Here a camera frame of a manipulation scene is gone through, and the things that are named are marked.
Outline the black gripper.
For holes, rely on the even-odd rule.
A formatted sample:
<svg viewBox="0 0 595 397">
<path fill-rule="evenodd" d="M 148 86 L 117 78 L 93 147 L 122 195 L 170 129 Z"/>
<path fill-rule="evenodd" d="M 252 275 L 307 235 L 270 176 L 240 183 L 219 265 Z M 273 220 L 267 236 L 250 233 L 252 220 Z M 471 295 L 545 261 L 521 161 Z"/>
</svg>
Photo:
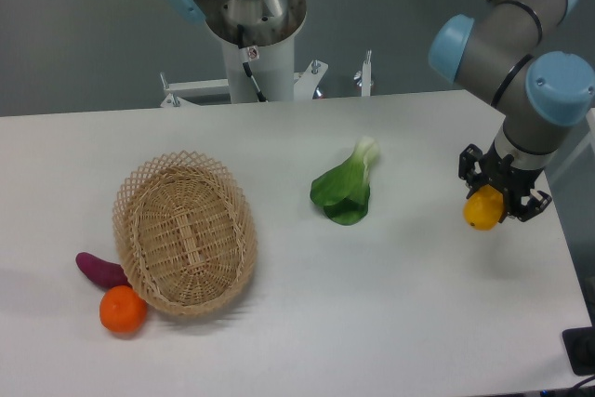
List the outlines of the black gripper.
<svg viewBox="0 0 595 397">
<path fill-rule="evenodd" d="M 468 188 L 467 198 L 486 184 L 502 193 L 505 211 L 500 220 L 515 218 L 526 222 L 544 212 L 552 203 L 552 197 L 535 190 L 541 168 L 520 169 L 512 165 L 514 161 L 511 154 L 500 157 L 495 147 L 483 154 L 479 147 L 470 144 L 459 155 L 458 177 Z"/>
</svg>

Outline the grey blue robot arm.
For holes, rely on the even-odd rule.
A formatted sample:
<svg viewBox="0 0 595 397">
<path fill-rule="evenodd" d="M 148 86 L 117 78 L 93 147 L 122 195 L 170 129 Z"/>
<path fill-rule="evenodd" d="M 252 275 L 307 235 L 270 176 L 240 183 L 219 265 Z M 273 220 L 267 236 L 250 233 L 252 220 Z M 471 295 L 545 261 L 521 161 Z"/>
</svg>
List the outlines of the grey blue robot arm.
<svg viewBox="0 0 595 397">
<path fill-rule="evenodd" d="M 594 71 L 573 54 L 533 49 L 578 0 L 486 0 L 481 21 L 458 15 L 436 34 L 430 67 L 504 115 L 487 152 L 469 145 L 458 175 L 468 186 L 466 219 L 483 209 L 497 222 L 529 220 L 550 204 L 536 180 L 570 129 L 591 109 Z M 326 67 L 294 72 L 294 39 L 305 0 L 168 0 L 186 21 L 204 23 L 221 44 L 235 103 L 311 100 Z"/>
</svg>

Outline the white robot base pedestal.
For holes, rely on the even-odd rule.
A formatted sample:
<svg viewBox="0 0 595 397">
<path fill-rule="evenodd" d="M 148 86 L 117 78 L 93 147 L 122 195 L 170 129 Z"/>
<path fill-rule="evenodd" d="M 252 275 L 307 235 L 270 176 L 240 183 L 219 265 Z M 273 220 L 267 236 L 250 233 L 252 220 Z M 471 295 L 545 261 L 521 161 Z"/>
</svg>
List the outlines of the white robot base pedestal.
<svg viewBox="0 0 595 397">
<path fill-rule="evenodd" d="M 231 102 L 259 102 L 255 84 L 246 75 L 243 63 L 248 61 L 251 73 L 267 101 L 294 99 L 294 38 L 270 46 L 237 45 L 220 40 L 229 84 Z"/>
</svg>

